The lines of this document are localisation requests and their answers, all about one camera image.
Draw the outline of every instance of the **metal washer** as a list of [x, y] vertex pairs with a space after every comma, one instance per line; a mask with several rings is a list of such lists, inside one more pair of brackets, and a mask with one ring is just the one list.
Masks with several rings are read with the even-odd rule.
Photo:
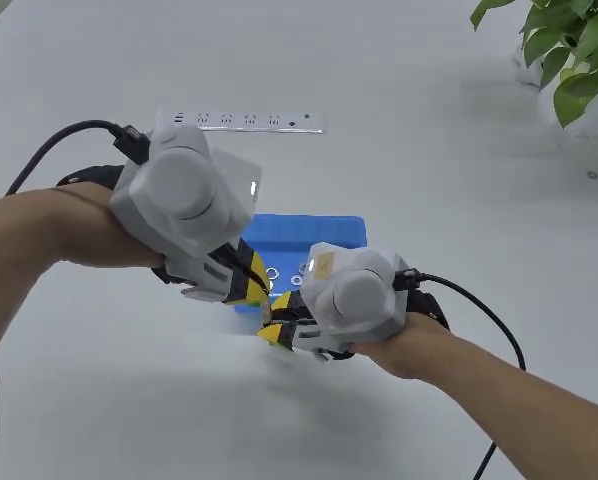
[[276, 280], [279, 278], [279, 270], [275, 267], [268, 267], [266, 268], [266, 275], [268, 275], [268, 280]]

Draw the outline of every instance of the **black cable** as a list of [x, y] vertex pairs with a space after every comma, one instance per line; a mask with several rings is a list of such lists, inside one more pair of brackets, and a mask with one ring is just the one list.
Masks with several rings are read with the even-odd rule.
[[21, 188], [21, 185], [23, 185], [23, 182], [25, 182], [26, 179], [32, 173], [32, 171], [35, 168], [37, 168], [37, 165], [39, 165], [41, 159], [60, 141], [77, 132], [81, 132], [82, 130], [89, 130], [92, 128], [102, 128], [104, 130], [108, 130], [115, 137], [120, 137], [125, 134], [125, 130], [123, 129], [123, 127], [117, 125], [116, 123], [107, 122], [105, 120], [86, 120], [62, 128], [52, 137], [46, 140], [46, 142], [32, 156], [28, 164], [25, 167], [23, 167], [21, 173], [17, 176], [17, 178], [15, 178], [15, 181], [12, 182], [12, 185], [10, 185], [10, 188], [6, 192], [6, 196], [12, 195], [13, 193], [17, 193], [19, 188]]
[[[483, 313], [488, 315], [488, 317], [490, 317], [490, 319], [493, 322], [495, 322], [495, 325], [497, 325], [497, 327], [499, 327], [499, 330], [501, 330], [503, 332], [503, 334], [506, 336], [506, 338], [510, 342], [510, 345], [512, 345], [512, 348], [515, 351], [515, 355], [517, 356], [517, 363], [519, 364], [519, 368], [523, 371], [526, 371], [526, 359], [523, 356], [523, 352], [521, 351], [519, 342], [517, 342], [517, 339], [512, 334], [510, 329], [506, 326], [506, 324], [503, 323], [501, 321], [501, 319], [497, 316], [497, 314], [495, 314], [495, 312], [490, 310], [490, 308], [488, 308], [488, 306], [485, 303], [483, 303], [481, 300], [479, 300], [476, 296], [474, 296], [472, 293], [470, 293], [468, 290], [466, 290], [462, 286], [457, 285], [456, 283], [451, 282], [450, 280], [447, 280], [443, 277], [437, 277], [435, 275], [429, 275], [427, 273], [416, 272], [414, 275], [414, 278], [415, 278], [415, 281], [417, 281], [417, 282], [430, 281], [430, 282], [439, 283], [441, 285], [444, 285], [445, 287], [451, 288], [455, 292], [459, 293], [460, 295], [463, 295], [465, 298], [470, 300], [477, 307], [479, 307], [479, 309]], [[497, 444], [495, 442], [492, 442], [492, 444], [488, 448], [488, 451], [486, 452], [486, 455], [483, 457], [483, 460], [481, 461], [481, 464], [479, 465], [479, 468], [477, 469], [477, 472], [475, 473], [473, 480], [479, 480], [482, 477], [483, 472], [486, 470], [486, 467], [488, 466], [488, 463], [490, 463], [490, 459], [492, 458], [492, 455], [495, 453], [496, 450], [497, 450]]]
[[13, 195], [17, 193], [23, 182], [30, 176], [33, 170], [39, 165], [41, 159], [59, 142], [61, 142], [64, 138], [69, 137], [77, 132], [81, 132], [82, 130], [90, 130], [93, 128], [101, 128], [107, 130], [112, 135], [114, 135], [117, 140], [120, 138], [125, 138], [126, 135], [132, 132], [129, 132], [128, 127], [123, 128], [116, 123], [107, 122], [105, 120], [86, 120], [83, 122], [78, 122], [73, 125], [69, 125], [65, 128], [62, 128], [57, 133], [55, 133], [52, 137], [50, 137], [40, 148], [37, 152], [32, 156], [30, 161], [26, 164], [23, 168], [21, 173], [15, 178], [15, 181], [12, 182], [10, 188], [6, 191], [5, 196]]

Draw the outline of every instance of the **forearm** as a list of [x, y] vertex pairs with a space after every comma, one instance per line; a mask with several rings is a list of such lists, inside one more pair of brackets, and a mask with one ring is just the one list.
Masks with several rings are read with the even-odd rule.
[[0, 200], [0, 340], [37, 279], [56, 261], [52, 191]]
[[454, 338], [423, 377], [456, 400], [526, 478], [598, 480], [598, 405]]

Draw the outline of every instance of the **hand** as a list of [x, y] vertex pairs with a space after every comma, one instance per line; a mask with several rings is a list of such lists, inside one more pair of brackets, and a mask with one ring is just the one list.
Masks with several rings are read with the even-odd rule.
[[132, 238], [110, 211], [112, 192], [95, 183], [56, 187], [60, 260], [92, 267], [158, 267], [163, 257]]
[[357, 343], [351, 352], [370, 357], [395, 377], [426, 380], [426, 372], [457, 337], [435, 320], [420, 313], [408, 313], [406, 328], [377, 343]]

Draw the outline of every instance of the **blue tray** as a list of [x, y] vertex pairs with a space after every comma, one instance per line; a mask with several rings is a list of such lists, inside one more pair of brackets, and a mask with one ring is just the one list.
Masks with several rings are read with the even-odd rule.
[[[327, 242], [345, 248], [365, 247], [366, 224], [360, 217], [255, 214], [242, 238], [254, 248], [266, 267], [275, 267], [279, 277], [270, 293], [274, 301], [283, 292], [298, 290], [290, 283], [306, 262], [310, 247]], [[258, 308], [238, 305], [239, 313], [256, 314]]]

